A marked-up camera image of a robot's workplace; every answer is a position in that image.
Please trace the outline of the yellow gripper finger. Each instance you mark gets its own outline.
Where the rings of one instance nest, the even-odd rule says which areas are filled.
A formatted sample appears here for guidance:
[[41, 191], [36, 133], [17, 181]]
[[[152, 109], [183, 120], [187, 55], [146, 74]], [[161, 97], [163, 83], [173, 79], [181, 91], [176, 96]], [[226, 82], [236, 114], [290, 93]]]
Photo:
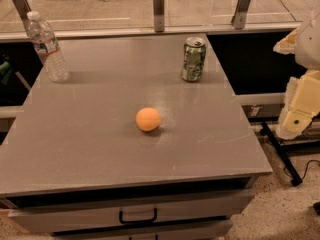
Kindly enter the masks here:
[[291, 140], [301, 135], [320, 113], [320, 71], [308, 70], [300, 78], [291, 77], [286, 87], [276, 134]]
[[295, 28], [286, 37], [278, 41], [273, 47], [273, 51], [284, 55], [294, 54], [298, 30], [299, 28]]

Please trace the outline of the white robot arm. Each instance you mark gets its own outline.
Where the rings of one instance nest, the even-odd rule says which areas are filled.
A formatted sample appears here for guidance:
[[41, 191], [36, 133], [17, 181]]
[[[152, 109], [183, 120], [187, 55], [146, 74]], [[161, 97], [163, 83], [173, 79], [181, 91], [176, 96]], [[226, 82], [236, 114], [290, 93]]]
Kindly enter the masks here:
[[278, 41], [273, 50], [293, 54], [307, 69], [300, 78], [291, 77], [284, 95], [276, 134], [290, 140], [301, 135], [320, 113], [320, 13], [312, 12], [298, 28]]

